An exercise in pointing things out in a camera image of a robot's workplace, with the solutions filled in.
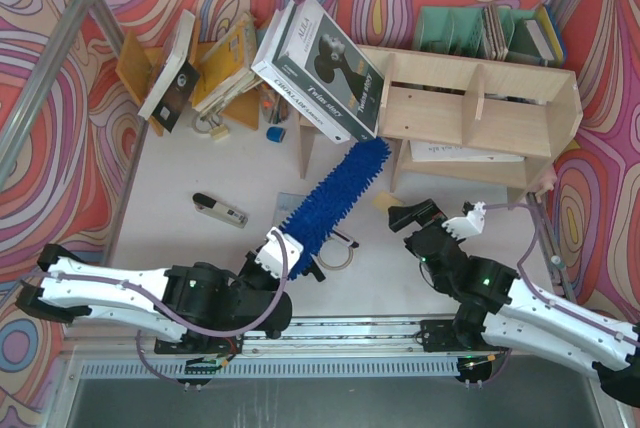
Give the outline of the roll of beige tape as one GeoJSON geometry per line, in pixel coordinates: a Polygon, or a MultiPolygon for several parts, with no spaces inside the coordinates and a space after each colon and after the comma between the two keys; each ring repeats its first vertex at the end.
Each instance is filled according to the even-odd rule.
{"type": "Polygon", "coordinates": [[[341,271],[351,264],[353,258],[353,248],[335,241],[328,241],[317,255],[317,262],[329,271],[341,271]]]}

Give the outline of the blue microfibre duster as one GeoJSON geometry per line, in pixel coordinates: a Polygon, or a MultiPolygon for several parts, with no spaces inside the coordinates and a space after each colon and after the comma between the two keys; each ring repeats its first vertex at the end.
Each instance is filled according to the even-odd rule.
{"type": "Polygon", "coordinates": [[[321,180],[280,225],[283,233],[299,242],[303,251],[288,269],[294,280],[312,263],[332,230],[351,212],[360,197],[382,172],[391,150],[376,138],[355,143],[342,161],[321,180]]]}

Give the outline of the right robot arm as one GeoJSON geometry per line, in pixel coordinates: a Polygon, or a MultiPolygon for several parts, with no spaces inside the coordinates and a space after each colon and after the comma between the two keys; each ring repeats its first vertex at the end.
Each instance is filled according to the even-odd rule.
{"type": "Polygon", "coordinates": [[[639,405],[639,327],[599,315],[534,284],[521,266],[466,254],[461,244],[479,235],[490,205],[465,203],[447,217],[432,200],[392,206],[389,227],[416,223],[406,249],[432,288],[459,304],[452,331],[469,349],[484,344],[526,352],[598,381],[626,405],[639,405]]]}

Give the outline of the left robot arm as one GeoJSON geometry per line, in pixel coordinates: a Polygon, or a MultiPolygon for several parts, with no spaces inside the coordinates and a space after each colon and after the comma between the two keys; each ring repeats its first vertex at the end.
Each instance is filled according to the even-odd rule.
{"type": "Polygon", "coordinates": [[[37,264],[42,281],[22,282],[16,299],[25,314],[60,324],[100,319],[137,327],[155,335],[158,354],[230,352],[240,349],[246,331],[279,338],[292,318],[289,295],[253,254],[238,274],[206,262],[131,271],[85,264],[48,244],[37,264]]]}

